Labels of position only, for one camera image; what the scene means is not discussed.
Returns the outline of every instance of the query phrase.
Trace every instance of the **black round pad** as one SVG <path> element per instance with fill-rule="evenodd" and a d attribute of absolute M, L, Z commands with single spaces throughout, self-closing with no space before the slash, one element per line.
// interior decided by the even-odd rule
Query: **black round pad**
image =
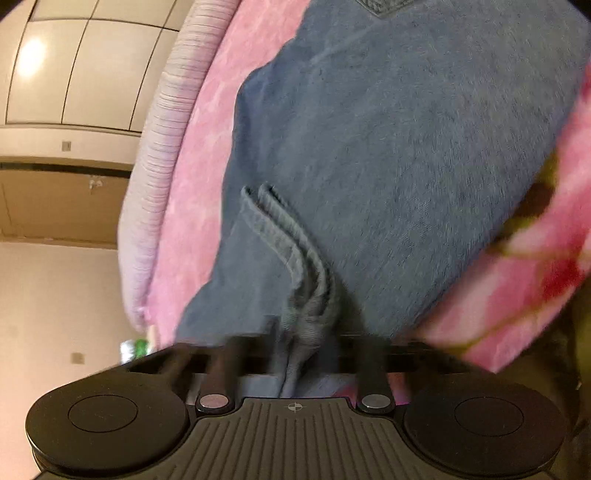
<path fill-rule="evenodd" d="M 26 430 L 37 459 L 75 476 L 137 471 L 174 449 L 188 426 L 172 391 L 126 377 L 90 377 L 37 400 Z"/>
<path fill-rule="evenodd" d="M 74 427 L 92 433 L 122 429 L 138 416 L 138 407 L 118 395 L 95 395 L 75 403 L 68 414 Z"/>
<path fill-rule="evenodd" d="M 558 408 L 523 385 L 449 375 L 421 390 L 404 415 L 421 453 L 461 475 L 520 476 L 552 460 L 566 434 Z"/>

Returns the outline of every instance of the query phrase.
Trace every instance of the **ceiling panel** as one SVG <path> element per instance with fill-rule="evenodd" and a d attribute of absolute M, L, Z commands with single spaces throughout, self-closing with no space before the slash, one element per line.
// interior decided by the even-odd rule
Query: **ceiling panel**
<path fill-rule="evenodd" d="M 194 0 L 176 0 L 165 27 L 180 30 L 193 2 Z"/>
<path fill-rule="evenodd" d="M 61 123 L 76 50 L 86 20 L 29 23 L 8 98 L 7 121 Z"/>
<path fill-rule="evenodd" d="M 76 57 L 63 123 L 129 129 L 159 28 L 90 20 Z"/>
<path fill-rule="evenodd" d="M 148 65 L 144 82 L 139 90 L 138 102 L 135 104 L 134 117 L 131 120 L 131 130 L 141 132 L 144 127 L 148 109 L 152 104 L 158 81 L 160 81 L 160 74 L 164 70 L 168 55 L 173 49 L 174 40 L 176 40 L 177 35 L 178 32 L 173 30 L 162 30 L 156 42 L 156 48 Z"/>
<path fill-rule="evenodd" d="M 99 0 L 92 18 L 162 27 L 173 3 L 174 0 Z"/>
<path fill-rule="evenodd" d="M 31 20 L 90 18 L 97 0 L 38 0 Z"/>
<path fill-rule="evenodd" d="M 34 4 L 34 0 L 24 0 L 0 21 L 0 46 L 2 48 L 0 55 L 0 125 L 4 125 L 6 120 L 12 70 L 17 59 L 22 33 Z"/>

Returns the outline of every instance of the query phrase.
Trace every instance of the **ribbed black surface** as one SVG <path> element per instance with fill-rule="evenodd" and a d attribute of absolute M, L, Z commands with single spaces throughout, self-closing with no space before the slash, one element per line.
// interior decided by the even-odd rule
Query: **ribbed black surface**
<path fill-rule="evenodd" d="M 247 399 L 237 412 L 197 422 L 170 457 L 126 480 L 453 479 L 416 457 L 386 419 L 346 400 Z M 42 474 L 38 480 L 56 480 Z M 547 480 L 541 473 L 535 480 Z"/>

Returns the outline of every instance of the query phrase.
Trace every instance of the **metal rivet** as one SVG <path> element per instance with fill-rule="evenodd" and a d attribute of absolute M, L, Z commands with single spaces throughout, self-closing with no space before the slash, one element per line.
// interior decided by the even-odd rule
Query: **metal rivet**
<path fill-rule="evenodd" d="M 390 406 L 390 399 L 386 395 L 373 393 L 364 396 L 361 403 L 367 408 L 386 408 Z"/>
<path fill-rule="evenodd" d="M 205 395 L 199 399 L 199 403 L 202 407 L 211 408 L 212 410 L 225 407 L 229 402 L 230 401 L 225 395 L 220 395 L 217 393 Z"/>

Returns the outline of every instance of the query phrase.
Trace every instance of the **crosshair symbol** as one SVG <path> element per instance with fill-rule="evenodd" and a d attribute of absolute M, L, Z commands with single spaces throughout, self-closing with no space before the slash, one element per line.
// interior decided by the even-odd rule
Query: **crosshair symbol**
<path fill-rule="evenodd" d="M 296 412 L 296 411 L 300 411 L 302 408 L 304 408 L 304 406 L 301 403 L 293 402 L 293 403 L 290 403 L 287 406 L 287 408 L 289 408 L 293 412 Z"/>

